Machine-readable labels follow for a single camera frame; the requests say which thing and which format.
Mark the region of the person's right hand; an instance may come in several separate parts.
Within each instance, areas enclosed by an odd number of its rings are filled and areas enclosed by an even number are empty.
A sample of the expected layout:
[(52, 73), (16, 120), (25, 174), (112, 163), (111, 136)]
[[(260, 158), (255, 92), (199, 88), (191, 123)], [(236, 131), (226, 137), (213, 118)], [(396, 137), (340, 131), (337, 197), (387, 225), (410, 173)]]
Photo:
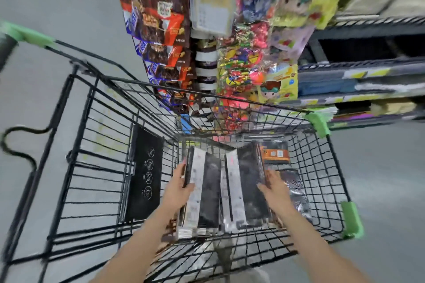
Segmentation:
[(271, 197), (265, 198), (270, 209), (279, 217), (284, 217), (288, 211), (293, 210), (290, 193), (287, 184), (281, 179), (276, 170), (265, 171), (265, 181), (271, 189)]

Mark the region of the person's left hand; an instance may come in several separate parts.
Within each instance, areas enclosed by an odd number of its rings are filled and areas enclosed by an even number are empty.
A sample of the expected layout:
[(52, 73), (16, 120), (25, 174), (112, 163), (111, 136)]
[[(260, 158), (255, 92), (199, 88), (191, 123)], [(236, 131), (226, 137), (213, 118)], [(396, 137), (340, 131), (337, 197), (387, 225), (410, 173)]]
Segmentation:
[(188, 201), (184, 197), (184, 170), (186, 161), (184, 160), (177, 165), (173, 171), (173, 176), (168, 182), (161, 202), (161, 207), (166, 211), (169, 216), (174, 216)]

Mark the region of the black white packet stack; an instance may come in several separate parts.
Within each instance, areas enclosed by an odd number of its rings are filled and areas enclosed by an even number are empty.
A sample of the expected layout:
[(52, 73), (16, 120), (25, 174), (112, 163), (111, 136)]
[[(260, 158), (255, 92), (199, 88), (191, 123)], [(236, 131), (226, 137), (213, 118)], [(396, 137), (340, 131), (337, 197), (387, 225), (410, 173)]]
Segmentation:
[(222, 226), (225, 232), (263, 227), (272, 212), (258, 184), (266, 185), (261, 147), (252, 141), (226, 153), (221, 172)]
[(194, 184), (186, 204), (180, 209), (175, 238), (210, 237), (220, 229), (221, 159), (198, 147), (187, 150), (184, 187)]

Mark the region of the person's right forearm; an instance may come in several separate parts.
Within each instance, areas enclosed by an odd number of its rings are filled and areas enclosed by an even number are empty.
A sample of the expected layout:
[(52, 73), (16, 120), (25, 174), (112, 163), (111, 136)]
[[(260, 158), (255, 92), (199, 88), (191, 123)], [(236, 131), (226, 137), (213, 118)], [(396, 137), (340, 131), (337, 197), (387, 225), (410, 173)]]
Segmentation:
[(279, 201), (273, 210), (289, 231), (312, 283), (371, 283), (351, 261), (332, 249), (290, 201)]

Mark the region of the person's left forearm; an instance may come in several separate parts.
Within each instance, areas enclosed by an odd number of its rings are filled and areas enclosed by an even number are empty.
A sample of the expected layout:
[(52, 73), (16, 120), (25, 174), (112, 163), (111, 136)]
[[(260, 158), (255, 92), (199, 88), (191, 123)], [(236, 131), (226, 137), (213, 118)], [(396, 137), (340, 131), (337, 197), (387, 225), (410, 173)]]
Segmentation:
[(162, 236), (184, 202), (164, 201), (89, 283), (143, 283)]

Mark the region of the silver foil packet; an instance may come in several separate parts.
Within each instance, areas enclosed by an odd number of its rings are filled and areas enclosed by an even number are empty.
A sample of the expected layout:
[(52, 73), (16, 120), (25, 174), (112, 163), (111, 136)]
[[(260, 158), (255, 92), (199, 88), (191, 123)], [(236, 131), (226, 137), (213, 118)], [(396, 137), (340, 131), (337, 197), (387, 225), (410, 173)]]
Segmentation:
[(297, 210), (310, 224), (313, 224), (309, 200), (298, 170), (295, 168), (287, 168), (278, 170), (278, 172), (281, 179), (288, 186), (290, 200), (295, 210)]

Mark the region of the black packet with orange label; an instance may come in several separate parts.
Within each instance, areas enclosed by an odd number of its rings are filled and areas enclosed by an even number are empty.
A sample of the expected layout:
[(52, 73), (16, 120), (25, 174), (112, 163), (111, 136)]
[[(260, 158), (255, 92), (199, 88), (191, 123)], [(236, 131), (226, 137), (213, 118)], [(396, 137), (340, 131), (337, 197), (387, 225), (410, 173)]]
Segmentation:
[(263, 163), (267, 169), (283, 170), (291, 167), (287, 141), (262, 141), (260, 148)]

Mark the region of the black seat flap with icons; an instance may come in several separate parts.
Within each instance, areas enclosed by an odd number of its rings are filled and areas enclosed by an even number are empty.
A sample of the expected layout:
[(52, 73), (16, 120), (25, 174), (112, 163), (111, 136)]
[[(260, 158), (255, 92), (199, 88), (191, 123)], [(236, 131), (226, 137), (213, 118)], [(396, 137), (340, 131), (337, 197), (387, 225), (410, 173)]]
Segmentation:
[(159, 206), (163, 146), (162, 137), (135, 126), (130, 147), (135, 169), (130, 178), (125, 222), (146, 220)]

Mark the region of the yellow cartoon packet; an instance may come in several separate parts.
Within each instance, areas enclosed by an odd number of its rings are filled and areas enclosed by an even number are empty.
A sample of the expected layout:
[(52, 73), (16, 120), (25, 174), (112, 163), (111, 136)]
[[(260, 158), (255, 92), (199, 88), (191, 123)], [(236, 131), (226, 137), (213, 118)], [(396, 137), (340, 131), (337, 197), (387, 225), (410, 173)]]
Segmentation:
[(268, 66), (257, 94), (259, 102), (267, 104), (298, 99), (298, 65), (282, 62)]

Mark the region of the blue boxes on shelf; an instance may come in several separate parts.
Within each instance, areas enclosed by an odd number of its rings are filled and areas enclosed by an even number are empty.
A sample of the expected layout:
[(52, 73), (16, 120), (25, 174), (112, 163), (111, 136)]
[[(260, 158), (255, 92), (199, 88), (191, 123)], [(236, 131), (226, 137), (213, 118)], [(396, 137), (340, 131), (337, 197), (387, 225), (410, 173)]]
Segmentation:
[(346, 94), (356, 91), (356, 79), (307, 81), (298, 83), (298, 96), (316, 94)]

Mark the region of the hanging black white striped packets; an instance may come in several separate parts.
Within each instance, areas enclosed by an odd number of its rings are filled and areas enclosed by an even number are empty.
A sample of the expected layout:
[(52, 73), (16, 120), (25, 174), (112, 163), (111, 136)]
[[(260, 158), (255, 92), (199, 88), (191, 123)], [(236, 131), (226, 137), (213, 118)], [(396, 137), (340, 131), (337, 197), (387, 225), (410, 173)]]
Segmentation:
[(218, 52), (216, 39), (191, 38), (196, 82), (194, 90), (201, 92), (202, 103), (215, 100), (218, 78)]

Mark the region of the hanging colourful candy bags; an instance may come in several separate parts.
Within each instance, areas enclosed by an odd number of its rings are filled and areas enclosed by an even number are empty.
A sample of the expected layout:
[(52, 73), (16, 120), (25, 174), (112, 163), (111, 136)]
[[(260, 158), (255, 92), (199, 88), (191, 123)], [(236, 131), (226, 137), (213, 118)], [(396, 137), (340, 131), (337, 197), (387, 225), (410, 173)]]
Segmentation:
[(241, 130), (249, 121), (251, 102), (273, 63), (270, 47), (273, 16), (279, 0), (236, 0), (229, 37), (219, 38), (217, 98), (213, 112), (227, 131)]

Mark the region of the lilac candy packet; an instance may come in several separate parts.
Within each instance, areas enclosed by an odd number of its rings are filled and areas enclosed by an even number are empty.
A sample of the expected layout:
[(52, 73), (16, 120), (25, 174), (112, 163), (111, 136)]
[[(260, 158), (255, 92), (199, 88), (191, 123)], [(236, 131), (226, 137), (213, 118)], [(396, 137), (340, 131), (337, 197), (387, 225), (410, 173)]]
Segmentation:
[(279, 60), (297, 62), (315, 28), (314, 25), (273, 28), (270, 53), (277, 55)]

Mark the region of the row of brown chocolate bags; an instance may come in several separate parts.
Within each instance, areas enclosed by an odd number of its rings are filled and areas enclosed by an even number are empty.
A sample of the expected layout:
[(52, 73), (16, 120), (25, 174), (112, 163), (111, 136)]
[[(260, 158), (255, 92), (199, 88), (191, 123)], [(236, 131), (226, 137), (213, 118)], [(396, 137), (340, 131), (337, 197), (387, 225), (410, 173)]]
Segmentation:
[(190, 50), (189, 0), (120, 0), (125, 28), (153, 90), (168, 110), (188, 114), (195, 78)]

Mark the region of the dark metal store shelf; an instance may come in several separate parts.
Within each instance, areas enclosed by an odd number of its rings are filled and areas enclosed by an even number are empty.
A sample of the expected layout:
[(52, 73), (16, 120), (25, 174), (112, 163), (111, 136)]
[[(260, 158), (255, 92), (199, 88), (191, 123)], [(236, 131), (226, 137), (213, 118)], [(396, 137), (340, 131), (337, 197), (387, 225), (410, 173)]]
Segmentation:
[(298, 97), (291, 107), (336, 106), (332, 130), (425, 123), (425, 16), (341, 21), (311, 36), (299, 82), (356, 79), (356, 91)]

